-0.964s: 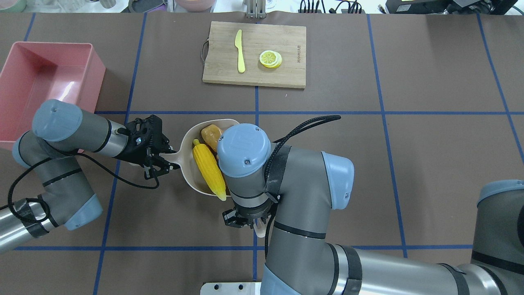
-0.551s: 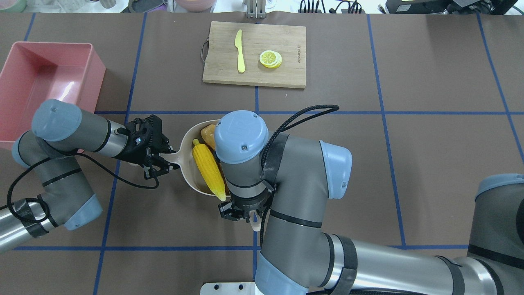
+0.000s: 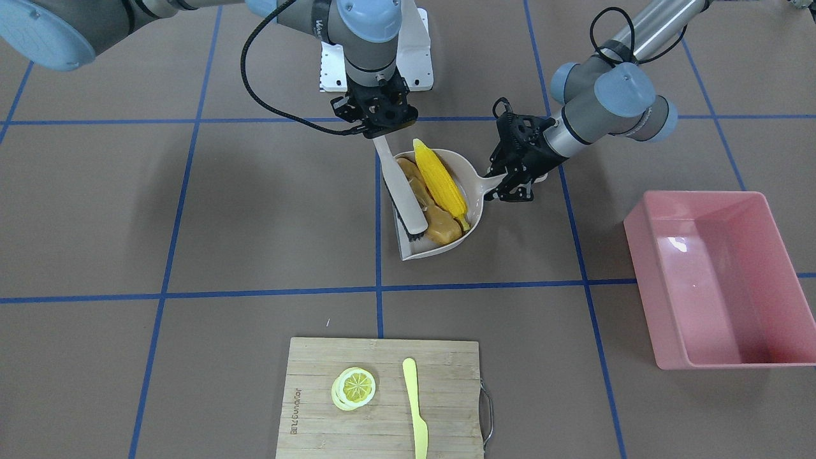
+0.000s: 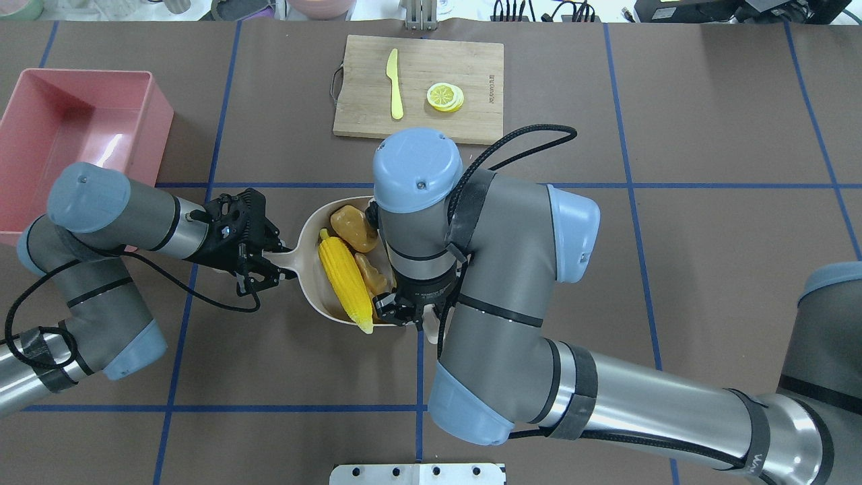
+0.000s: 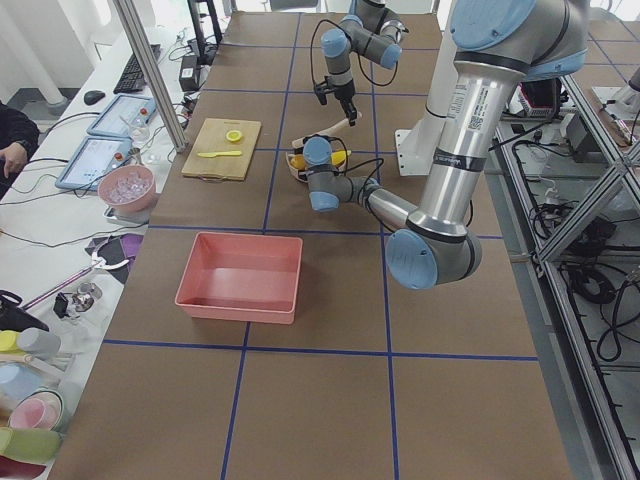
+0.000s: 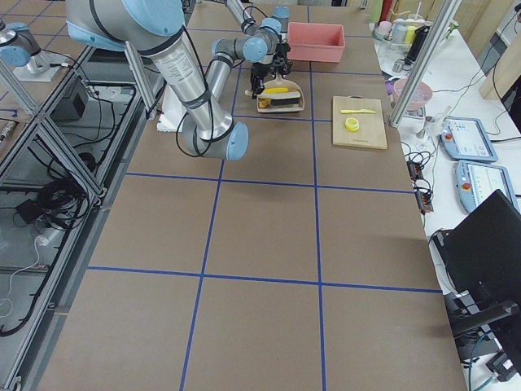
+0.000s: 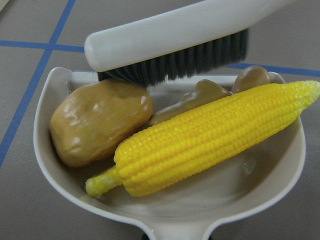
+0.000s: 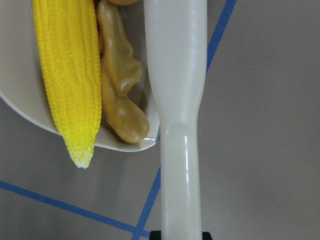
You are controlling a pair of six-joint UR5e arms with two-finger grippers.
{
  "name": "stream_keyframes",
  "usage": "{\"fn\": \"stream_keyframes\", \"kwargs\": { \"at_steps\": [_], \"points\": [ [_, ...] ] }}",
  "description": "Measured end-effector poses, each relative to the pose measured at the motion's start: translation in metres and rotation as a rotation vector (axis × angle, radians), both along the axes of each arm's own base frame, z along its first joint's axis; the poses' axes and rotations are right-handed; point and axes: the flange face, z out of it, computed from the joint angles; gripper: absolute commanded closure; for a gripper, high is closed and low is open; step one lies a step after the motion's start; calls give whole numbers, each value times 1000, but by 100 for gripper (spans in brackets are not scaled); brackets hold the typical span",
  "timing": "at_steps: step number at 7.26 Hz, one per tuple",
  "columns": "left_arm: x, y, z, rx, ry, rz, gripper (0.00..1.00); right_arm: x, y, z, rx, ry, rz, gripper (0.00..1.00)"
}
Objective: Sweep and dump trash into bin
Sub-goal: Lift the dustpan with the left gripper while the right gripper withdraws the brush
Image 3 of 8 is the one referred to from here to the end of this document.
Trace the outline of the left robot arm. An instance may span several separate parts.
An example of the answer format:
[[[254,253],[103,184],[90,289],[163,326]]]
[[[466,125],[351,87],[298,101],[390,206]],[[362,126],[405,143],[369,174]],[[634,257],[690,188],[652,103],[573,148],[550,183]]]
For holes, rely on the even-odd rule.
[[[661,142],[676,128],[676,105],[655,91],[643,66],[670,52],[708,1],[653,1],[626,27],[599,44],[582,63],[559,67],[551,95],[560,104],[554,117],[516,113],[504,97],[495,102],[499,142],[486,177],[487,201],[531,201],[532,186],[584,148],[605,136]]]

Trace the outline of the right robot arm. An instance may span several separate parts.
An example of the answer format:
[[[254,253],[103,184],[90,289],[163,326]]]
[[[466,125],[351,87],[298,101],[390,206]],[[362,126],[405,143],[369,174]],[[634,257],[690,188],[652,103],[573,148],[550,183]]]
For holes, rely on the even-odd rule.
[[[333,136],[376,139],[413,125],[398,46],[406,8],[400,1],[3,1],[2,39],[44,69],[73,72],[155,23],[181,15],[244,9],[254,28],[234,47],[243,88],[268,113]],[[330,102],[346,129],[332,129],[263,101],[247,72],[250,49],[263,30],[282,26],[343,50],[345,89]]]

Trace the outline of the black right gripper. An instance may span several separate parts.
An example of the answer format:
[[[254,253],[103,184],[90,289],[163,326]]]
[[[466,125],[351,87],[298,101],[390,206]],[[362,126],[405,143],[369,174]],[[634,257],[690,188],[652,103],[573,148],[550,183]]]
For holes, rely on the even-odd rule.
[[[367,139],[374,139],[416,123],[419,111],[409,104],[408,93],[410,89],[405,79],[393,75],[373,87],[352,81],[349,90],[332,99],[330,104],[335,116],[349,123],[360,122],[349,129],[352,135],[362,134]]]

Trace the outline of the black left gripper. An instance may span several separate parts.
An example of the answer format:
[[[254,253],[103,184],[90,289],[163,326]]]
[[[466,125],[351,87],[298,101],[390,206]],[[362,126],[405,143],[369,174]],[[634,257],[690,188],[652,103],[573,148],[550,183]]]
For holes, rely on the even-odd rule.
[[[548,145],[544,135],[556,124],[553,117],[513,112],[496,117],[499,142],[483,177],[490,180],[502,178],[492,189],[492,200],[507,203],[534,200],[534,180],[562,165],[562,155]]]

